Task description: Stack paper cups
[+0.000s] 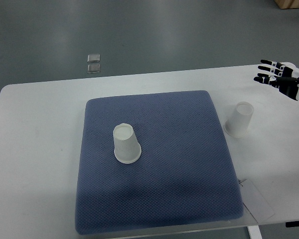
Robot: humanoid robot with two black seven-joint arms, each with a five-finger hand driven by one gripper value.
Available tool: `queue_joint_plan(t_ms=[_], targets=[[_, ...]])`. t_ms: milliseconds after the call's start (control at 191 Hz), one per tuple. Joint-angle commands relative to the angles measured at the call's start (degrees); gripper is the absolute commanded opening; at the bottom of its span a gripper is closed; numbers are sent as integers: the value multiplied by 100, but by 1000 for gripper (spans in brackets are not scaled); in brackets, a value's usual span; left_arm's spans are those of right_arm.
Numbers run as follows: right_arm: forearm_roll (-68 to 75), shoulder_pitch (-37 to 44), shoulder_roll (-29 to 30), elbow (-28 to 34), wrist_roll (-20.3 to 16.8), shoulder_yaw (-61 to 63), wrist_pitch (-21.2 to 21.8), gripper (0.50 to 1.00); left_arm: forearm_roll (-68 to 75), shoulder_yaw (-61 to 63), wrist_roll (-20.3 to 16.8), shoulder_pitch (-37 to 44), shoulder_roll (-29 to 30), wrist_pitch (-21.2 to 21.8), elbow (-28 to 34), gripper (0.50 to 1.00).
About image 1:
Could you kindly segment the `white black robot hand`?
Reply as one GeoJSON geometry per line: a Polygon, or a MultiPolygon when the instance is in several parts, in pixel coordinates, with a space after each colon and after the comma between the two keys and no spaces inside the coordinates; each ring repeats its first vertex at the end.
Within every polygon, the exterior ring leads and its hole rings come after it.
{"type": "Polygon", "coordinates": [[[254,81],[272,86],[290,99],[299,101],[298,67],[292,63],[261,60],[258,69],[261,73],[254,77],[254,81]]]}

